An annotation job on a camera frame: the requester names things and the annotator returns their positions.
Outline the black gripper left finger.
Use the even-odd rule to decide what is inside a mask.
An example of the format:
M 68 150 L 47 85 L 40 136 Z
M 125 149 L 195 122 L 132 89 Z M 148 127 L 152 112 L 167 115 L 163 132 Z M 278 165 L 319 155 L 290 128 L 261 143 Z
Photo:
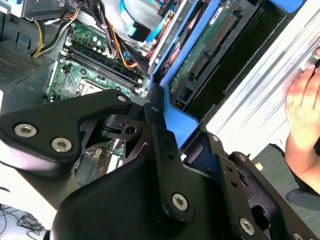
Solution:
M 146 164 L 151 210 L 162 222 L 189 224 L 195 214 L 183 185 L 175 135 L 164 117 L 164 89 L 153 85 L 142 103 L 103 90 L 6 113 L 0 117 L 0 162 L 21 173 L 47 202 L 59 206 L 79 188 L 74 171 L 89 150 L 124 141 L 123 165 Z

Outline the person's bare hand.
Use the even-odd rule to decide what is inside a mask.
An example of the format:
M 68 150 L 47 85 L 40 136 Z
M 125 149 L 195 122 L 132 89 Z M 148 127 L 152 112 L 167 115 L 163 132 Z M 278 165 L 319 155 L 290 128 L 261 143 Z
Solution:
M 299 148 L 312 148 L 320 137 L 320 71 L 308 63 L 288 90 L 290 136 Z

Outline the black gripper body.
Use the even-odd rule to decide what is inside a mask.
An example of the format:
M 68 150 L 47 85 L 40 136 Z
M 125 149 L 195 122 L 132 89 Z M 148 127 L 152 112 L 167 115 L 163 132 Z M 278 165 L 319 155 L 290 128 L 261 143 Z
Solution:
M 183 168 L 195 215 L 190 223 L 165 218 L 146 159 L 130 163 L 67 197 L 58 209 L 52 240 L 239 240 L 221 188 L 208 175 Z

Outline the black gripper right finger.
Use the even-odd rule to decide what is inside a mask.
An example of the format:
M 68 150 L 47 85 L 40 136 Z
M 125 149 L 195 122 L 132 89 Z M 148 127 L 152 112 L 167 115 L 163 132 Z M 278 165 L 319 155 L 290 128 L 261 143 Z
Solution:
M 208 135 L 208 147 L 216 157 L 231 232 L 236 240 L 315 240 L 316 235 L 284 198 L 242 153 L 226 157 L 222 142 Z M 261 207 L 268 216 L 269 236 L 258 226 L 252 210 Z

